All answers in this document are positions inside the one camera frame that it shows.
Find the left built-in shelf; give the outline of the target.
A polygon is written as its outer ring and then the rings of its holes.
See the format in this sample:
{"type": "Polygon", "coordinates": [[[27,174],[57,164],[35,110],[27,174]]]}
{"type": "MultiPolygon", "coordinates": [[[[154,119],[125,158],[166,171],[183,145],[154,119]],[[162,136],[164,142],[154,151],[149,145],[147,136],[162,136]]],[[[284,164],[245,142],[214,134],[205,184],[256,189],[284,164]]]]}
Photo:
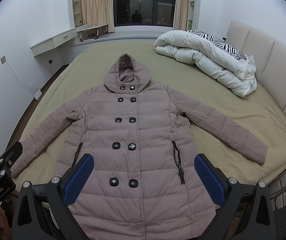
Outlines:
{"type": "Polygon", "coordinates": [[[79,27],[83,24],[81,0],[72,0],[72,8],[73,8],[73,16],[74,16],[74,25],[75,27],[79,27]]]}

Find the right beige curtain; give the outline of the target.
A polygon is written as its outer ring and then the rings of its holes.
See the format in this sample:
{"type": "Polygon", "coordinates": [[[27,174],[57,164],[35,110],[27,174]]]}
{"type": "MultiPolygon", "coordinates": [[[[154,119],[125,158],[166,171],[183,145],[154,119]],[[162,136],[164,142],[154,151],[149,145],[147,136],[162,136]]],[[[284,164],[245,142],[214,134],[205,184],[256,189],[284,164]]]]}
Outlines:
{"type": "Polygon", "coordinates": [[[189,0],[176,0],[174,10],[174,30],[186,30],[189,0]]]}

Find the beige curtain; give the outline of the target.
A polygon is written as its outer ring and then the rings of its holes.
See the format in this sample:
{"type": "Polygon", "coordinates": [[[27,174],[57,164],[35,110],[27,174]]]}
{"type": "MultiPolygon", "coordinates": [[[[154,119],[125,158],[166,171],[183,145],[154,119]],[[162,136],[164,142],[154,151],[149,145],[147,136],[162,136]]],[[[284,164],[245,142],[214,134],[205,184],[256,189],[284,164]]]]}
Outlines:
{"type": "Polygon", "coordinates": [[[189,0],[176,0],[174,10],[174,30],[186,30],[189,0]]]}
{"type": "Polygon", "coordinates": [[[81,14],[83,24],[107,24],[108,33],[114,32],[113,0],[81,0],[81,14]]]}

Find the white wifi router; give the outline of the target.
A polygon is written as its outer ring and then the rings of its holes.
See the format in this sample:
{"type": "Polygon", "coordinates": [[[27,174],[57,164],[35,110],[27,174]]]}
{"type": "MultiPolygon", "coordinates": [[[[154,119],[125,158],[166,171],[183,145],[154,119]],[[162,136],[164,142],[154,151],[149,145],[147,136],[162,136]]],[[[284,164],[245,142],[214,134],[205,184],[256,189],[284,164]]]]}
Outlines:
{"type": "Polygon", "coordinates": [[[38,88],[35,83],[33,83],[30,88],[32,90],[33,97],[35,98],[35,100],[38,100],[42,95],[41,89],[38,88]]]}

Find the left beige curtain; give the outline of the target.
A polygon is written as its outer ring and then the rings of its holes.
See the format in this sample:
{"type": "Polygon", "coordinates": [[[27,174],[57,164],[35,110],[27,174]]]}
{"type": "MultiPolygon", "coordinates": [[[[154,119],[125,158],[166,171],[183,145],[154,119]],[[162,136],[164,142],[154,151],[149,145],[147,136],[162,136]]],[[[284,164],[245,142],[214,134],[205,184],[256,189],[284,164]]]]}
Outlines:
{"type": "Polygon", "coordinates": [[[108,33],[114,32],[113,0],[81,0],[81,14],[83,24],[107,24],[108,33]]]}

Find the mauve hooded puffer coat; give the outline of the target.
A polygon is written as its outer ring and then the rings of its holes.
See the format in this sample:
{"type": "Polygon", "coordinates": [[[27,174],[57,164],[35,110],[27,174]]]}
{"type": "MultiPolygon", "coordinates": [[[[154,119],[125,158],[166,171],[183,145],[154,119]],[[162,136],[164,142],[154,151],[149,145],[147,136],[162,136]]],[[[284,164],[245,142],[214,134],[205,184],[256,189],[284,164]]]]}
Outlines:
{"type": "Polygon", "coordinates": [[[92,239],[192,239],[215,216],[194,168],[191,124],[263,164],[267,146],[226,115],[151,79],[149,69],[121,55],[101,86],[47,116],[23,141],[11,168],[17,177],[63,131],[55,165],[62,176],[81,157],[94,170],[70,207],[92,239]]]}

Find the right built-in shelf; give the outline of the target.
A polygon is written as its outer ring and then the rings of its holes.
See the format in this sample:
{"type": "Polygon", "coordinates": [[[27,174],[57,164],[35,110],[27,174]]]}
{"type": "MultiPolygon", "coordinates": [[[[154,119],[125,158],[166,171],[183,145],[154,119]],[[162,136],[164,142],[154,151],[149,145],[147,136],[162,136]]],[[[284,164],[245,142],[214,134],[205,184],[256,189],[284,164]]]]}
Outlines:
{"type": "Polygon", "coordinates": [[[187,30],[192,29],[194,5],[195,5],[195,0],[189,0],[188,14],[187,14],[187,25],[186,25],[187,30]]]}

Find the zebra print pillow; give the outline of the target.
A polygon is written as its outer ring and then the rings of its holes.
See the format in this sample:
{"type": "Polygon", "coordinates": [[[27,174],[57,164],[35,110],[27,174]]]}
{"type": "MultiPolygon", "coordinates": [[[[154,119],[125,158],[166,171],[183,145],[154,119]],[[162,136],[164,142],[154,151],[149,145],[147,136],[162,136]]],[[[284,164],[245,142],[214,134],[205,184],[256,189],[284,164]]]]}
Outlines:
{"type": "Polygon", "coordinates": [[[217,46],[218,48],[220,48],[221,50],[224,50],[225,52],[229,53],[231,56],[233,56],[235,59],[237,60],[247,60],[248,57],[246,55],[244,55],[241,51],[239,51],[237,48],[235,48],[234,46],[228,44],[225,41],[222,41],[210,34],[204,33],[202,31],[198,31],[198,30],[188,30],[188,33],[192,33],[195,34],[197,36],[200,36],[210,42],[212,42],[215,46],[217,46]]]}

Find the white folded duvet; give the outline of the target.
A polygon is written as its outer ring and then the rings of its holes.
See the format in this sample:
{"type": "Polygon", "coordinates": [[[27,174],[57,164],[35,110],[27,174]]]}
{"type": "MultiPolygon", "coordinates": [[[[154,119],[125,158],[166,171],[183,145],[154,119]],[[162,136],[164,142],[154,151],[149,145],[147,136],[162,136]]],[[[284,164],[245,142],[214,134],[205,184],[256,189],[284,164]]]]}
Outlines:
{"type": "Polygon", "coordinates": [[[212,42],[183,30],[160,35],[153,48],[160,55],[197,66],[236,96],[243,98],[257,89],[253,55],[246,55],[247,60],[237,60],[212,42]]]}

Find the built-in shelf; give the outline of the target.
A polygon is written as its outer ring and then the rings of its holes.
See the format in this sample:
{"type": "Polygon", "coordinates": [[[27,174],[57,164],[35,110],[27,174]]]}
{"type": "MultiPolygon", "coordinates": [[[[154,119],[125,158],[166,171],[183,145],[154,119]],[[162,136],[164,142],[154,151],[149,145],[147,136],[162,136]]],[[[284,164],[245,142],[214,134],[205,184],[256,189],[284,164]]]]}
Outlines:
{"type": "Polygon", "coordinates": [[[187,30],[192,29],[194,5],[195,5],[195,0],[189,0],[188,14],[187,14],[187,25],[186,25],[187,30]]]}
{"type": "Polygon", "coordinates": [[[74,16],[74,25],[75,27],[79,27],[83,24],[81,0],[72,0],[72,8],[73,8],[73,16],[74,16]]]}

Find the dark window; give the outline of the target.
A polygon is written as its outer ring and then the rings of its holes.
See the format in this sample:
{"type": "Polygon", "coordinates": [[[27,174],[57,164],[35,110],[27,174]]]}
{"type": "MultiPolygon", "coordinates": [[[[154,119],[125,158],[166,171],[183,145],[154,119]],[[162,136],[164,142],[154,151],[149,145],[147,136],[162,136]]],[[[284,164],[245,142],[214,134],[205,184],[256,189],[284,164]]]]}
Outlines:
{"type": "Polygon", "coordinates": [[[176,0],[113,0],[114,24],[172,27],[176,0]]]}

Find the beige padded headboard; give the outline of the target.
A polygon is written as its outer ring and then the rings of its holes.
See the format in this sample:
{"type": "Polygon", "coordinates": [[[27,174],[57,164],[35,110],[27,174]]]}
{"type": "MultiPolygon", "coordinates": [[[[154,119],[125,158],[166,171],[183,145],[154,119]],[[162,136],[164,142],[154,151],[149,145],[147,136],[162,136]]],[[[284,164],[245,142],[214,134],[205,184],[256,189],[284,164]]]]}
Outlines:
{"type": "Polygon", "coordinates": [[[286,45],[251,26],[231,21],[227,43],[255,58],[256,79],[286,116],[286,45]]]}

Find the white wall socket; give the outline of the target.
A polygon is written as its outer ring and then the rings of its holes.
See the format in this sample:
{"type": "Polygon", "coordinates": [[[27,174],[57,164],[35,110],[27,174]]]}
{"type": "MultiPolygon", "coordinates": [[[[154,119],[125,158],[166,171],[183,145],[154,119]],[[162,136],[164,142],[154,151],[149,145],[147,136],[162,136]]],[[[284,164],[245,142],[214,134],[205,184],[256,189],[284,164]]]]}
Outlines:
{"type": "Polygon", "coordinates": [[[1,57],[0,61],[1,61],[2,64],[5,63],[6,62],[6,57],[5,56],[1,57]]]}

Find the folding bed tray table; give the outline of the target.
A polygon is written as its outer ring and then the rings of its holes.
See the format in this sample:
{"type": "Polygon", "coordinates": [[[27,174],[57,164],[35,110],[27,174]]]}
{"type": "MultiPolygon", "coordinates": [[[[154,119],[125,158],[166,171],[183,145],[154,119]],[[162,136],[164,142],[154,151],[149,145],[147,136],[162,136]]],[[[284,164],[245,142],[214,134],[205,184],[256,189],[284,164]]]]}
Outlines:
{"type": "Polygon", "coordinates": [[[108,33],[108,24],[101,24],[101,25],[95,25],[95,26],[90,26],[85,29],[82,29],[79,31],[80,33],[80,41],[85,42],[85,41],[91,41],[91,40],[96,40],[99,37],[100,34],[100,29],[105,29],[103,32],[104,34],[108,33]]]}

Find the white wall desk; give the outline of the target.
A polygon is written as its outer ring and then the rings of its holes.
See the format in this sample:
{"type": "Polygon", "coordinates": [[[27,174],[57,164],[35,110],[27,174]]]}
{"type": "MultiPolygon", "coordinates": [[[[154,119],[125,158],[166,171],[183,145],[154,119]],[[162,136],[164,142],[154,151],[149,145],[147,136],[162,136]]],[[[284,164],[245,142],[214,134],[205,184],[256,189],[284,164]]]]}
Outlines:
{"type": "Polygon", "coordinates": [[[46,40],[31,46],[33,56],[35,57],[35,56],[38,56],[42,53],[46,53],[47,51],[56,49],[57,47],[61,46],[62,44],[72,40],[75,37],[77,37],[78,32],[82,31],[83,29],[86,29],[87,27],[88,27],[87,25],[82,25],[82,26],[76,27],[74,29],[70,29],[68,31],[65,31],[65,32],[57,34],[53,37],[47,38],[46,40]]]}

